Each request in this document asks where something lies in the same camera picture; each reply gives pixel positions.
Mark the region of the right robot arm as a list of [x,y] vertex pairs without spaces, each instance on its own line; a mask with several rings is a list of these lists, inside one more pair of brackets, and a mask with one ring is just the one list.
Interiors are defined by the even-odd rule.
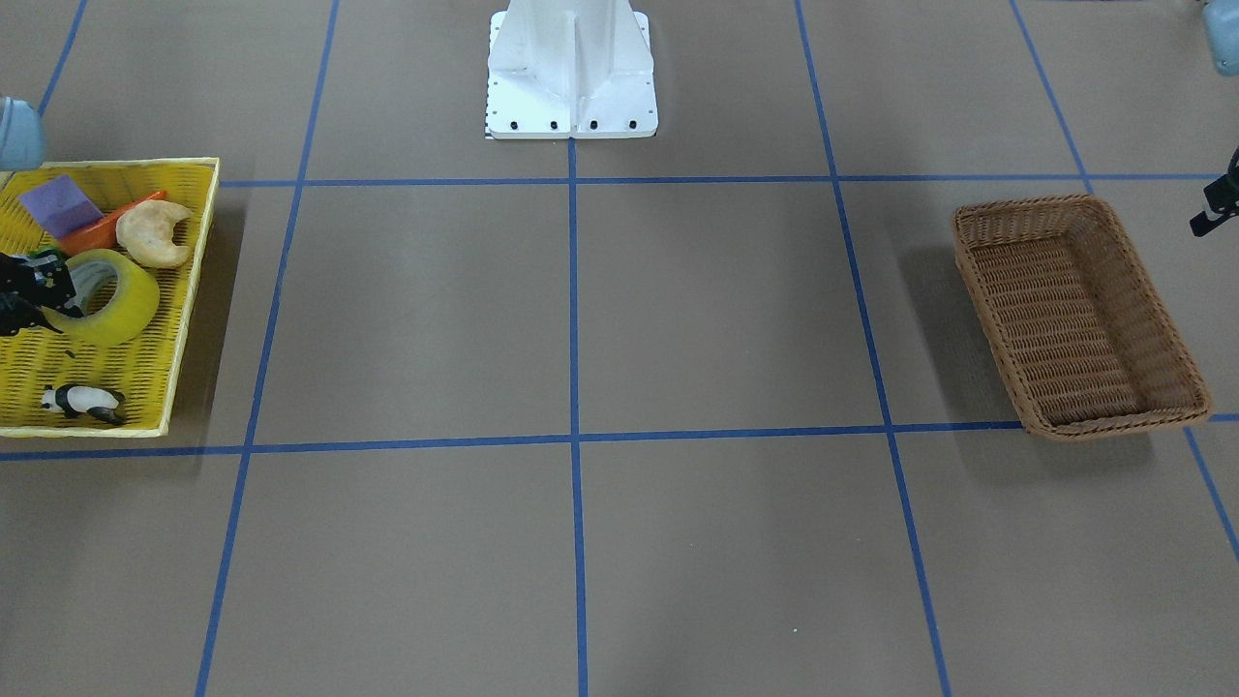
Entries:
[[[2,97],[1,160],[4,171],[33,170],[45,162],[45,129],[33,106]],[[28,255],[1,256],[1,336],[45,327],[56,331],[47,316],[74,314],[76,284],[67,258],[53,248]]]

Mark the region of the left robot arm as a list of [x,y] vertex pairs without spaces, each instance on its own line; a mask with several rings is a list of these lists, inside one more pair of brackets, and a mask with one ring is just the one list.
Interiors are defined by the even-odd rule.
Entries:
[[1238,76],[1238,1],[1204,1],[1202,19],[1214,71]]

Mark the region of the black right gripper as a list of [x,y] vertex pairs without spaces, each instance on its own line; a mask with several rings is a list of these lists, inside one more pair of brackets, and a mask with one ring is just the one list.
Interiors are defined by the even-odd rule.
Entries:
[[1,336],[45,327],[48,312],[78,318],[74,279],[62,253],[1,256]]

